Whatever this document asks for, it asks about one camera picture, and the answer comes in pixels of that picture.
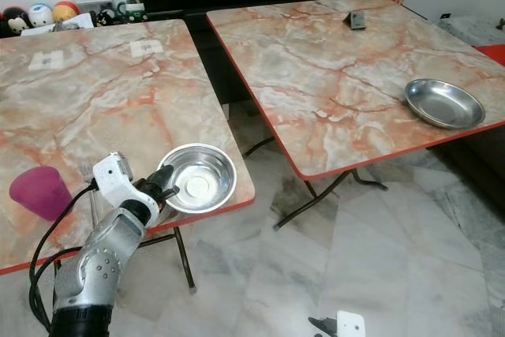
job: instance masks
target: magenta plastic cup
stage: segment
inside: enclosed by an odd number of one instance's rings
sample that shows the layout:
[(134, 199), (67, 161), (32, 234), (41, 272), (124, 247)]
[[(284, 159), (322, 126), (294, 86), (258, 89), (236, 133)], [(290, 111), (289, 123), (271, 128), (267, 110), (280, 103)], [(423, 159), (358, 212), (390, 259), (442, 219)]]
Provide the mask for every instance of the magenta plastic cup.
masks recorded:
[(10, 198), (45, 220), (55, 221), (72, 200), (54, 167), (34, 167), (19, 175), (9, 188)]

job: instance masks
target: white sticker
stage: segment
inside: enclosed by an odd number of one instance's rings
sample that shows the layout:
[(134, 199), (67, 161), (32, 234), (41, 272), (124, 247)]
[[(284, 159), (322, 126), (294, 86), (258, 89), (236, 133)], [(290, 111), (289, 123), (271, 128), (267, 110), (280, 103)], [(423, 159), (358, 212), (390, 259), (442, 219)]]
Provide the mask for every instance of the white sticker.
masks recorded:
[(157, 39), (146, 39), (145, 41), (134, 41), (129, 43), (132, 57), (142, 57), (153, 53), (163, 53), (163, 47)]
[(38, 51), (33, 55), (32, 62), (28, 70), (58, 70), (63, 69), (63, 51), (52, 51), (50, 53), (43, 53)]

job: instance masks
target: stainless steel bowl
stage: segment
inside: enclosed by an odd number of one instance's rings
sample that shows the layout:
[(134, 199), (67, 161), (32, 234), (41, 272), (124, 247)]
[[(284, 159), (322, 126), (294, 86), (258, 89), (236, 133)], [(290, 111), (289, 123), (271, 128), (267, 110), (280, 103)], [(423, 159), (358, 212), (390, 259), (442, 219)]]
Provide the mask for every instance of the stainless steel bowl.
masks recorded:
[(417, 115), (441, 128), (472, 128), (485, 118), (484, 108), (477, 99), (462, 88), (436, 79), (408, 83), (405, 95)]
[(230, 157), (206, 144), (187, 144), (175, 148), (158, 166), (172, 165), (174, 173), (163, 189), (176, 185), (180, 191), (166, 203), (180, 212), (214, 211), (230, 199), (237, 184), (237, 171)]

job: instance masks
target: marble floor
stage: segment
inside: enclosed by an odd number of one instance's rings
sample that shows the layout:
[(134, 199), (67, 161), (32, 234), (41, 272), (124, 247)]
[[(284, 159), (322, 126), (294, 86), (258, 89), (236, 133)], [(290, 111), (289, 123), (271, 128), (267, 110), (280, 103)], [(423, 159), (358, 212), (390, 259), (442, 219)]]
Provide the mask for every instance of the marble floor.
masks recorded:
[[(230, 126), (242, 150), (269, 136), (247, 105), (230, 108)], [(389, 191), (347, 178), (278, 232), (279, 216), (310, 194), (275, 143), (247, 166), (252, 206), (181, 229), (196, 294), (175, 242), (141, 249), (123, 277), (111, 336), (310, 337), (320, 331), (307, 317), (340, 309), (360, 313), (368, 337), (505, 336), (505, 222), (432, 152), (360, 169)], [(27, 283), (26, 272), (0, 277), (0, 335), (46, 335)], [(48, 274), (46, 300), (51, 289)]]

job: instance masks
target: robotic arm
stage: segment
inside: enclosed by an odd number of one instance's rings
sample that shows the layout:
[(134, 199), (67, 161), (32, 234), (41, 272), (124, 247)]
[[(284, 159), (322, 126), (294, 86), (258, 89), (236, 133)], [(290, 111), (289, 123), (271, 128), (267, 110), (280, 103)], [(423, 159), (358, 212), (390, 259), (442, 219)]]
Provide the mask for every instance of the robotic arm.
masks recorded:
[(99, 190), (114, 210), (59, 269), (50, 337), (109, 335), (121, 273), (165, 199), (178, 192), (177, 187), (163, 192), (172, 173), (173, 167), (165, 166), (132, 184), (128, 162), (120, 153), (111, 153), (93, 167)]

